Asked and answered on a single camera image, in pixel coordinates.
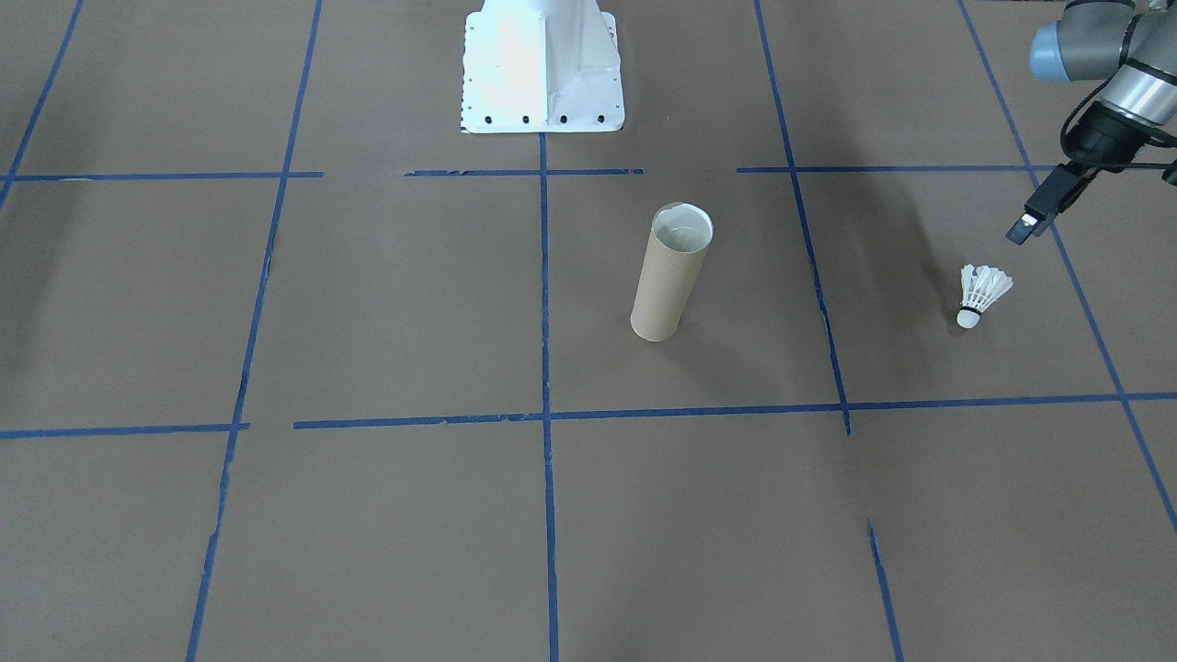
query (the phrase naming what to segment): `brown floor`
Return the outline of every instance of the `brown floor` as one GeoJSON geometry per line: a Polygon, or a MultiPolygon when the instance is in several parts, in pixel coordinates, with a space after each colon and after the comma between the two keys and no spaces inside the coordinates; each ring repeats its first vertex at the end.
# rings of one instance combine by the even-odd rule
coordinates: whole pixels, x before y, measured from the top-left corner
{"type": "Polygon", "coordinates": [[[601,2],[547,138],[459,132],[477,0],[0,2],[0,658],[1172,657],[1175,191],[1003,237],[1062,6],[601,2]]]}

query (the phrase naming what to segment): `shuttlecock cork base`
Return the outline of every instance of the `shuttlecock cork base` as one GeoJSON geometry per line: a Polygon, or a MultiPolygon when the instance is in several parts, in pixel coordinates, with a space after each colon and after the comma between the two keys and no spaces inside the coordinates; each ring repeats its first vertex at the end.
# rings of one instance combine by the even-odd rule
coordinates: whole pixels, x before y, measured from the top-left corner
{"type": "Polygon", "coordinates": [[[962,329],[972,329],[980,322],[980,313],[985,312],[993,302],[1013,287],[1013,279],[1004,271],[991,266],[973,267],[971,264],[964,265],[960,270],[960,311],[957,312],[957,324],[962,329]]]}

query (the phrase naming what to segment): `white metal pedestal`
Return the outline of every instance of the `white metal pedestal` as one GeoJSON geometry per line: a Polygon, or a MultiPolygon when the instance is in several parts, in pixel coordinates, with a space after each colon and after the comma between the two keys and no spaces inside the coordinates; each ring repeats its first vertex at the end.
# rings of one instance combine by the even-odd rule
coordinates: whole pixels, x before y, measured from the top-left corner
{"type": "Polygon", "coordinates": [[[466,18],[461,128],[617,131],[625,123],[617,20],[596,0],[485,0],[466,18]]]}

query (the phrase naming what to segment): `paper towel roll core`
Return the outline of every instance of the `paper towel roll core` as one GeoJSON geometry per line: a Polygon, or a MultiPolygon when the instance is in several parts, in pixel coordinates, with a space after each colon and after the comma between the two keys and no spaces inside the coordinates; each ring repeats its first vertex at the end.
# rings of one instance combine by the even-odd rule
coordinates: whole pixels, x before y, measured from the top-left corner
{"type": "Polygon", "coordinates": [[[652,343],[674,333],[713,234],[711,217],[694,205],[671,203],[658,210],[630,315],[634,333],[652,343]]]}

